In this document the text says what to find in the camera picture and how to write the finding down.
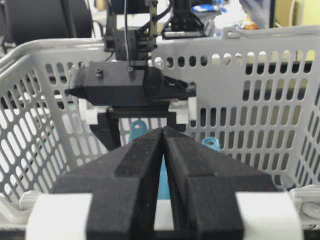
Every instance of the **blue object on desk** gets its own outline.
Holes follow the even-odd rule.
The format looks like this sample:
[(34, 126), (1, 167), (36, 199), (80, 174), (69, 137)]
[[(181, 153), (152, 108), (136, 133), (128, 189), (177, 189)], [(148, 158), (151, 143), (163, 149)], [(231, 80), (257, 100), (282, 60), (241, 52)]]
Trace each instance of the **blue object on desk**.
[(215, 9), (212, 4), (201, 4), (192, 8), (192, 11), (196, 13), (209, 13), (216, 12), (217, 10), (218, 9)]
[(207, 138), (203, 139), (202, 144), (212, 150), (215, 150), (215, 151), (221, 153), (219, 140), (216, 139), (215, 137), (207, 137)]
[[(137, 120), (130, 125), (130, 138), (129, 141), (132, 142), (136, 138), (139, 138), (147, 134), (147, 125), (142, 120)], [(165, 157), (162, 158), (160, 180), (159, 180), (159, 190), (158, 190), (158, 200), (170, 200), (170, 189), (168, 183), (168, 172), (166, 167)]]

